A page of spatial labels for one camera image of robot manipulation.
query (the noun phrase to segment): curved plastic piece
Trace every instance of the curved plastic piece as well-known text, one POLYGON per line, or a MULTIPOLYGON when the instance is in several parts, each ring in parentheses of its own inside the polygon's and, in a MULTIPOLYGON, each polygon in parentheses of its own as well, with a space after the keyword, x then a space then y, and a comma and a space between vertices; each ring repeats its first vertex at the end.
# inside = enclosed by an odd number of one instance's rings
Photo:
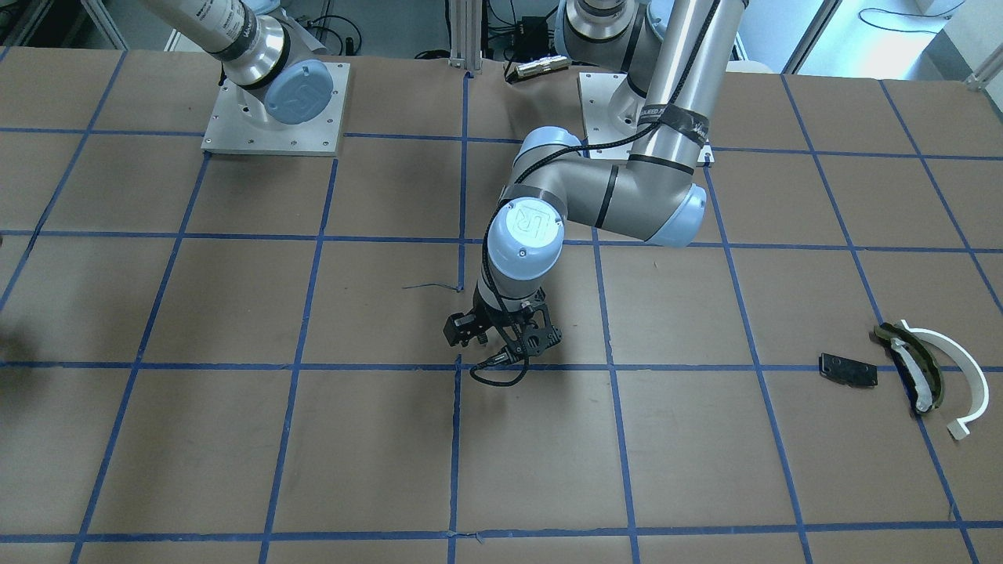
POLYGON ((558 2, 558 13, 557 21, 554 23, 554 50, 558 52, 559 55, 564 55, 568 58, 573 58, 568 54, 568 46, 564 42, 564 22, 567 19, 565 14, 568 9, 568 0, 561 0, 558 2))
POLYGON ((659 40, 665 39, 665 30, 669 27, 669 15, 672 14, 673 0, 651 0, 648 4, 648 23, 659 40))
POLYGON ((544 125, 543 127, 537 127, 536 129, 530 131, 530 134, 526 135, 526 138, 523 139, 523 147, 519 150, 519 155, 516 156, 516 161, 519 161, 519 158, 527 152, 546 145, 578 147, 582 145, 582 142, 564 127, 558 127, 556 125, 544 125))
POLYGON ((986 407, 989 406, 989 383, 986 381, 986 375, 982 372, 979 363, 972 358, 972 355, 947 335, 930 329, 910 327, 905 319, 902 320, 902 327, 916 335, 916 338, 921 341, 928 342, 947 353, 968 378, 968 385, 972 388, 972 407, 967 415, 958 417, 947 426, 951 436, 955 440, 961 441, 972 433, 968 431, 968 424, 982 416, 982 413, 986 412, 986 407))
POLYGON ((487 231, 491 264, 513 280, 536 280, 557 264, 564 230, 554 206, 537 198, 517 198, 498 211, 487 231))
POLYGON ((707 191, 697 185, 690 185, 683 203, 676 209, 658 233, 647 243, 663 247, 685 247, 689 245, 703 223, 703 211, 707 207, 707 191))
POLYGON ((244 4, 257 15, 274 11, 281 4, 280 0, 244 0, 244 4))
POLYGON ((324 63, 307 59, 282 71, 269 85, 265 108, 289 125, 316 117, 331 101, 334 79, 324 63))

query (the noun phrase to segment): wire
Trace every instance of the wire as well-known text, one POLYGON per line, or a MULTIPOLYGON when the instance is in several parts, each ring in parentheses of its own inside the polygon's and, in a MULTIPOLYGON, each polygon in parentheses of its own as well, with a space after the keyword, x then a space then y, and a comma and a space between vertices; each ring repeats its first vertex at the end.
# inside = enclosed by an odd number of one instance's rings
POLYGON ((338 45, 340 45, 338 47, 338 54, 339 55, 345 54, 345 40, 341 38, 341 35, 338 35, 337 31, 331 29, 330 27, 327 27, 326 25, 310 25, 308 27, 305 27, 304 29, 307 29, 307 30, 310 30, 310 29, 319 29, 321 31, 326 31, 326 32, 330 33, 331 35, 334 35, 334 38, 338 40, 338 45))
MULTIPOLYGON (((690 51, 690 55, 686 59, 686 66, 683 67, 682 74, 680 74, 679 76, 679 81, 676 83, 676 87, 672 91, 672 96, 669 98, 670 104, 675 103, 675 101, 679 98, 679 94, 680 92, 682 92, 683 86, 686 84, 686 79, 689 78, 689 73, 693 69, 693 63, 696 61, 696 55, 700 51, 700 47, 703 45, 703 39, 707 35, 707 29, 710 27, 710 22, 711 20, 714 19, 714 15, 717 13, 717 7, 718 5, 720 5, 720 3, 721 0, 714 0, 713 3, 710 5, 710 10, 707 12, 707 17, 706 19, 703 20, 703 25, 700 27, 700 32, 696 36, 696 41, 693 44, 693 50, 690 51)), ((578 147, 566 147, 564 149, 556 151, 548 155, 547 157, 541 159, 540 161, 537 161, 533 165, 530 165, 530 167, 528 167, 525 171, 523 171, 523 174, 521 174, 519 178, 516 179, 515 184, 522 184, 523 181, 529 178, 530 175, 536 173, 541 168, 545 167, 549 163, 552 163, 559 157, 568 155, 569 153, 573 153, 576 151, 597 151, 597 150, 613 149, 615 147, 620 147, 627 145, 629 143, 634 143, 640 139, 641 137, 647 135, 648 133, 654 132, 654 130, 660 124, 661 121, 655 121, 654 123, 648 125, 644 129, 634 133, 633 135, 622 138, 620 140, 600 144, 600 145, 581 145, 578 147)))
POLYGON ((483 376, 478 376, 477 370, 486 368, 488 364, 486 363, 486 361, 477 363, 475 366, 470 368, 470 377, 477 380, 480 383, 492 385, 494 387, 510 387, 522 381, 523 378, 526 376, 526 373, 530 371, 530 357, 527 356, 526 358, 523 359, 523 369, 520 370, 518 376, 516 376, 511 380, 506 380, 506 381, 489 380, 483 376))
MULTIPOLYGON (((543 18, 541 18, 540 21, 537 22, 537 25, 533 26, 533 29, 531 29, 530 31, 526 32, 526 34, 520 36, 519 39, 524 39, 525 40, 526 37, 529 37, 530 35, 535 34, 537 31, 540 31, 540 26, 546 25, 547 24, 547 20, 551 16, 553 16, 554 14, 556 14, 557 11, 558 11, 558 8, 560 8, 560 7, 561 7, 561 4, 558 4, 557 6, 554 6, 554 9, 551 10, 550 12, 547 12, 547 15, 544 16, 543 18)), ((512 70, 512 64, 514 62, 513 59, 516 58, 516 53, 519 51, 519 49, 516 48, 517 44, 518 44, 518 41, 513 42, 513 45, 512 45, 512 57, 513 58, 506 57, 506 59, 509 61, 509 63, 505 65, 505 73, 503 74, 503 76, 509 76, 509 71, 512 70)), ((501 56, 505 56, 505 51, 504 50, 501 51, 501 56)))
POLYGON ((870 25, 871 27, 876 27, 878 29, 884 29, 885 31, 895 31, 895 32, 898 32, 898 33, 929 33, 931 35, 937 35, 936 31, 931 31, 929 29, 899 29, 899 28, 895 28, 895 27, 885 27, 883 25, 878 25, 878 24, 876 24, 876 23, 868 20, 867 18, 865 18, 864 17, 864 13, 865 12, 877 12, 879 14, 889 14, 889 15, 893 15, 893 16, 907 16, 907 17, 912 17, 912 18, 936 19, 936 18, 943 17, 944 19, 951 19, 951 16, 949 16, 948 14, 950 14, 951 12, 953 12, 953 11, 957 10, 958 8, 960 8, 964 3, 965 2, 962 1, 962 2, 958 3, 955 7, 951 8, 949 10, 944 10, 943 12, 941 12, 939 14, 933 14, 933 15, 911 14, 909 12, 896 12, 896 11, 893 11, 893 10, 886 10, 885 8, 873 8, 873 7, 872 8, 864 8, 863 10, 857 12, 857 19, 861 20, 862 22, 864 22, 867 25, 870 25))
POLYGON ((348 19, 348 18, 346 18, 344 16, 336 16, 336 15, 333 15, 333 14, 328 14, 328 15, 323 15, 323 16, 317 18, 317 19, 310 20, 309 23, 310 23, 310 25, 317 25, 318 23, 320 23, 320 22, 322 22, 322 21, 324 21, 326 19, 329 19, 329 18, 331 18, 331 19, 338 19, 338 20, 342 20, 342 21, 348 22, 349 25, 351 25, 352 27, 354 27, 355 28, 355 34, 358 35, 358 37, 359 37, 359 44, 355 47, 355 52, 358 53, 360 50, 362 50, 362 31, 359 29, 359 26, 355 25, 355 22, 353 22, 352 20, 350 20, 350 19, 348 19))
MULTIPOLYGON (((494 11, 494 6, 491 6, 490 0, 487 1, 487 9, 490 11, 491 15, 494 16, 494 19, 498 20, 499 22, 501 22, 501 23, 504 23, 506 25, 509 25, 509 26, 515 26, 516 25, 515 22, 510 22, 510 21, 506 21, 505 19, 503 19, 501 16, 499 16, 497 14, 497 12, 494 11)), ((512 15, 513 15, 513 20, 515 20, 516 19, 516 8, 513 8, 512 15)))

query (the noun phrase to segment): wall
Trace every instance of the wall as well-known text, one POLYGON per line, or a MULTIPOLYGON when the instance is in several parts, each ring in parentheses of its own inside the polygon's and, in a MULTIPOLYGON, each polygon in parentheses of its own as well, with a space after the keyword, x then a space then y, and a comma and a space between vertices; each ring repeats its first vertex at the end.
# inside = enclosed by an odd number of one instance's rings
MULTIPOLYGON (((968 0, 944 27, 944 32, 969 66, 979 66, 1003 42, 1000 0, 968 0)), ((1003 74, 987 90, 993 101, 1003 107, 1003 74)))

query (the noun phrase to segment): black plastic part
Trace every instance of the black plastic part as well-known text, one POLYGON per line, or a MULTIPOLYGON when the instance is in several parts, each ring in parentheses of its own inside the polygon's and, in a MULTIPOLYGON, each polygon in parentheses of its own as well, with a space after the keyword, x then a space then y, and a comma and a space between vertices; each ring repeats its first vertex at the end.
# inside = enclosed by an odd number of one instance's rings
POLYGON ((561 342, 561 329, 551 323, 551 315, 547 309, 545 300, 547 295, 544 291, 537 290, 523 309, 511 312, 511 318, 519 326, 522 337, 513 339, 505 329, 514 328, 509 323, 509 316, 503 311, 498 311, 488 306, 480 296, 480 289, 473 293, 473 308, 467 313, 453 313, 446 319, 442 333, 445 335, 449 346, 457 344, 466 346, 471 339, 477 339, 481 344, 485 341, 484 333, 491 327, 495 327, 498 334, 506 341, 506 348, 501 353, 508 352, 510 361, 514 363, 526 357, 540 356, 548 348, 561 342), (541 324, 537 319, 537 314, 543 316, 541 324))
POLYGON ((854 387, 878 385, 877 366, 834 354, 821 353, 821 356, 818 357, 818 371, 822 376, 837 383, 854 387))
POLYGON ((551 54, 550 28, 547 18, 524 16, 516 26, 513 37, 512 59, 516 62, 530 62, 551 54))

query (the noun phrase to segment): robotic arm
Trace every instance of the robotic arm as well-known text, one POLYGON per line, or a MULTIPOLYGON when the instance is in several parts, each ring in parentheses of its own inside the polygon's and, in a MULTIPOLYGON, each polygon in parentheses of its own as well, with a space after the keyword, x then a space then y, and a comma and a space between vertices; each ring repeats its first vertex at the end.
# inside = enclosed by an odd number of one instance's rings
POLYGON ((331 100, 331 74, 313 56, 326 49, 286 15, 279 0, 142 3, 222 61, 227 77, 263 104, 263 120, 303 123, 331 100))
POLYGON ((530 357, 561 341, 541 284, 560 257, 565 221, 672 247, 696 236, 707 195, 692 177, 748 1, 676 0, 663 21, 671 3, 562 2, 559 51, 627 73, 611 99, 627 136, 584 146, 565 129, 541 127, 524 140, 484 236, 473 308, 443 329, 450 345, 486 343, 492 327, 503 336, 503 349, 471 369, 478 381, 513 385, 530 357), (626 164, 583 155, 629 143, 626 164), (512 380, 477 375, 520 361, 512 380))

